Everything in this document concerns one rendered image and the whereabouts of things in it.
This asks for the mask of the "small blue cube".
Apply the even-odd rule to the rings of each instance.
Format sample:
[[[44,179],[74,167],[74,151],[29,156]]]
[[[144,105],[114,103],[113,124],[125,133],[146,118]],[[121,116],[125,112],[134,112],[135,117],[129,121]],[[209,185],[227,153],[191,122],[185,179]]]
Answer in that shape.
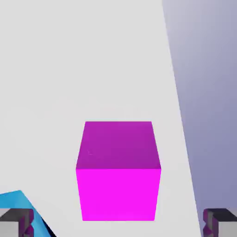
[[[0,194],[0,208],[29,208],[34,212],[34,237],[57,237],[21,190]]]

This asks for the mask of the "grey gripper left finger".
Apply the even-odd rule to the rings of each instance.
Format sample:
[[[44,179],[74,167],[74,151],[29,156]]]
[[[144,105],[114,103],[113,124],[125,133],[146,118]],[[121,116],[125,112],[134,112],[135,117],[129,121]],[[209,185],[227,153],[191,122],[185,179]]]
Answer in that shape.
[[[0,237],[34,237],[34,212],[29,208],[0,208]]]

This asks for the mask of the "small magenta cube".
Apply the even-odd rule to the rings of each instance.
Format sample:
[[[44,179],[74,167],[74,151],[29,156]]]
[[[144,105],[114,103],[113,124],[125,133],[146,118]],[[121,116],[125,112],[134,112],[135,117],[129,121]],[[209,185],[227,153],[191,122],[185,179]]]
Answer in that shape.
[[[154,221],[161,165],[150,121],[87,121],[76,178],[84,221]]]

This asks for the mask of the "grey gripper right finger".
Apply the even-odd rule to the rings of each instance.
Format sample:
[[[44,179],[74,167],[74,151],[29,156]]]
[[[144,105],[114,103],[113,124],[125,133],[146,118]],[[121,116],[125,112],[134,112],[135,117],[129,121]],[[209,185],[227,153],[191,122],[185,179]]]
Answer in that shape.
[[[207,208],[203,221],[203,237],[237,237],[237,210]]]

